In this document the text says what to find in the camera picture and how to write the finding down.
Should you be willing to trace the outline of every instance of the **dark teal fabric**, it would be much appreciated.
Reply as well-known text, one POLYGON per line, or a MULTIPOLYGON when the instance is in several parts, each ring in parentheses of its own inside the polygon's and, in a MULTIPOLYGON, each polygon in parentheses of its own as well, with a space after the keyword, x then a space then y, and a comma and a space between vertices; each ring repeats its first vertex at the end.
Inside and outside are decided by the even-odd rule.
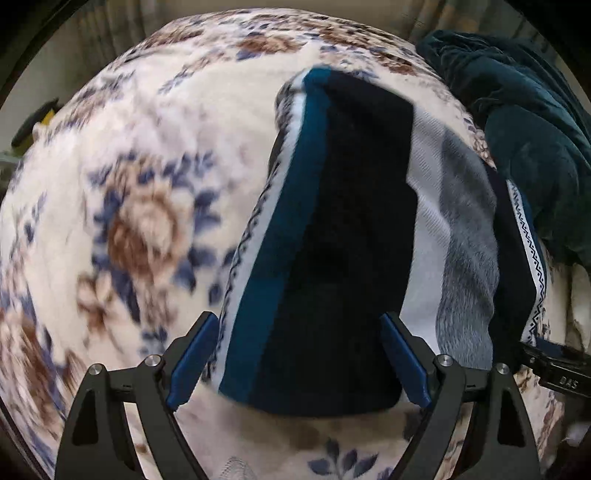
POLYGON ((591 116, 531 44, 438 30, 417 52, 484 130, 554 256, 591 271, 591 116))

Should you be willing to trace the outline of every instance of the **bed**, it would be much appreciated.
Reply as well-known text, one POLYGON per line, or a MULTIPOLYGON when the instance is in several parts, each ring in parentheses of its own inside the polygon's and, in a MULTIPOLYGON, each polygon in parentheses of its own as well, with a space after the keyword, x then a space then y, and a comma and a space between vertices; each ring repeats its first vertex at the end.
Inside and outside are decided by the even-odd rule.
MULTIPOLYGON (((317 64, 411 99, 494 166, 484 133, 414 46, 367 25, 242 9, 175 20, 121 55, 49 126, 35 127, 0 210, 0 397, 37 475, 53 477, 65 416, 91 364, 135 366, 201 311, 219 313, 267 177, 275 96, 317 64)), ((538 330, 565 343, 570 270, 545 260, 538 330)), ((549 465, 563 403, 525 367, 516 381, 549 465)), ((453 471, 469 413, 440 479, 453 471)), ((145 476, 158 478, 137 412, 128 418, 145 476)), ((419 418, 403 401, 360 417, 289 419, 204 384, 177 415, 211 478, 249 480, 386 479, 419 418)))

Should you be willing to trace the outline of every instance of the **dark blue towel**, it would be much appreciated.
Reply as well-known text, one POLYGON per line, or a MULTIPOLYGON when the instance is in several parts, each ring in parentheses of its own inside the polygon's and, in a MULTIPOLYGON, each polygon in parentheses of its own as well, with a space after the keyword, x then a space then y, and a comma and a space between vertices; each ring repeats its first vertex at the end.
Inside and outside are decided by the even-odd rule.
POLYGON ((267 184, 238 245, 207 373, 294 416, 393 406, 380 340, 397 312, 435 353, 516 366, 545 269, 527 204, 440 121, 326 68, 278 95, 267 184))

